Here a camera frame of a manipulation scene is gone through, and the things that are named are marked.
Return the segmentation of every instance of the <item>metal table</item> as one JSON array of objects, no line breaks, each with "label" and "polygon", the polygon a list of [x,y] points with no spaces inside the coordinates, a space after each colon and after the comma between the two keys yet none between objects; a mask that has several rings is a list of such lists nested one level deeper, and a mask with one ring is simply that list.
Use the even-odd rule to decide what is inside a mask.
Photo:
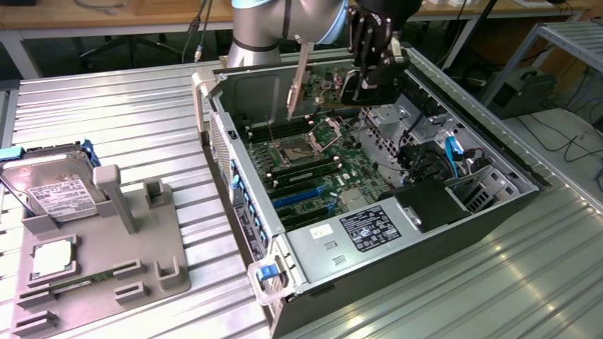
[{"label": "metal table", "polygon": [[[527,34],[523,43],[519,45],[519,48],[508,60],[499,76],[488,84],[488,87],[483,91],[480,102],[484,106],[488,106],[492,102],[508,75],[518,68],[526,53],[539,37],[548,40],[572,56],[587,63],[594,69],[596,69],[599,73],[603,73],[603,25],[591,21],[579,23],[536,24]],[[534,66],[542,65],[551,51],[552,50],[536,59]]]},{"label": "metal table", "polygon": [[[603,222],[560,173],[460,87],[411,51],[414,62],[554,183],[539,201],[475,246],[288,335],[289,338],[540,338],[603,334]],[[205,63],[215,68],[217,63]],[[197,142],[191,65],[24,81],[7,130],[24,146],[87,136],[124,190],[145,177],[175,187],[193,287],[57,338],[267,338],[245,268]],[[0,214],[0,338],[8,338],[21,207]]]}]

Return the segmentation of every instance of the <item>hard drive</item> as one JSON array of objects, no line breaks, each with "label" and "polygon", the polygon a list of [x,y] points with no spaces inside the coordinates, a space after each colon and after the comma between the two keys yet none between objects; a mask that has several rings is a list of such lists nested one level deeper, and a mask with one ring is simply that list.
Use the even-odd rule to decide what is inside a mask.
[{"label": "hard drive", "polygon": [[107,196],[92,183],[92,148],[76,143],[3,152],[11,149],[15,154],[1,159],[16,160],[0,162],[0,179],[29,214],[48,214],[59,222],[96,214],[95,204]]}]

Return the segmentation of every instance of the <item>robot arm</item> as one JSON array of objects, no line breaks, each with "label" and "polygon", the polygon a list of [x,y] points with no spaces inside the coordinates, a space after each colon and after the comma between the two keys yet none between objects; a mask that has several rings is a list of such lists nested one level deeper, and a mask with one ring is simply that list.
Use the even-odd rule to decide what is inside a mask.
[{"label": "robot arm", "polygon": [[235,27],[228,66],[279,62],[280,38],[295,40],[297,35],[306,42],[334,43],[344,27],[346,13],[351,19],[350,36],[356,37],[350,41],[351,52],[362,51],[364,39],[374,39],[368,50],[375,43],[375,52],[366,59],[375,66],[392,33],[419,10],[422,0],[356,0],[356,3],[347,11],[348,0],[232,0]]},{"label": "robot arm", "polygon": [[348,0],[232,0],[228,67],[280,61],[277,40],[331,44],[342,32]]},{"label": "robot arm", "polygon": [[[348,74],[342,92],[344,105],[384,105],[399,97],[395,77],[408,66],[399,48],[399,30],[420,8],[422,0],[232,0],[233,43],[228,67],[280,61],[277,39],[297,40],[307,52],[310,42],[331,44],[350,22],[348,51],[358,70]],[[287,106],[289,117],[300,94],[302,53]]]}]

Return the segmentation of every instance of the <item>blue latch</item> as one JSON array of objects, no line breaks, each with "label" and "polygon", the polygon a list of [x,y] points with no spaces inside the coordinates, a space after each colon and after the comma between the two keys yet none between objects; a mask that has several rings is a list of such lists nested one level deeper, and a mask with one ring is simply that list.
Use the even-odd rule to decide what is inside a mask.
[{"label": "blue latch", "polygon": [[91,157],[91,163],[95,167],[101,166],[101,161],[99,160],[96,153],[95,153],[95,145],[92,145],[92,142],[88,139],[84,139],[84,141],[80,142],[81,148],[85,149],[85,152],[88,152],[88,155]]},{"label": "blue latch", "polygon": [[273,263],[272,265],[261,266],[255,275],[257,276],[257,279],[260,281],[277,277],[279,276],[279,268],[276,267],[276,263]]},{"label": "blue latch", "polygon": [[232,178],[232,188],[233,189],[239,186],[240,179],[241,179],[241,177],[236,174],[235,177]]},{"label": "blue latch", "polygon": [[12,146],[0,149],[0,161],[9,161],[20,159],[23,156],[24,150],[20,146]]},{"label": "blue latch", "polygon": [[264,231],[260,231],[260,240],[261,240],[263,244],[265,244],[265,241],[268,240],[268,238],[265,237]]}]

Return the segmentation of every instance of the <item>warning label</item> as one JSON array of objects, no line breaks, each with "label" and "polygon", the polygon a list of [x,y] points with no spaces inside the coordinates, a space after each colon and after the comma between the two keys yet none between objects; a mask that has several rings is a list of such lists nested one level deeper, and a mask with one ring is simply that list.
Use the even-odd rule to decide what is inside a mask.
[{"label": "warning label", "polygon": [[380,206],[339,219],[356,249],[366,252],[402,237]]},{"label": "warning label", "polygon": [[95,201],[81,180],[33,187],[27,191],[53,218],[95,208]]}]

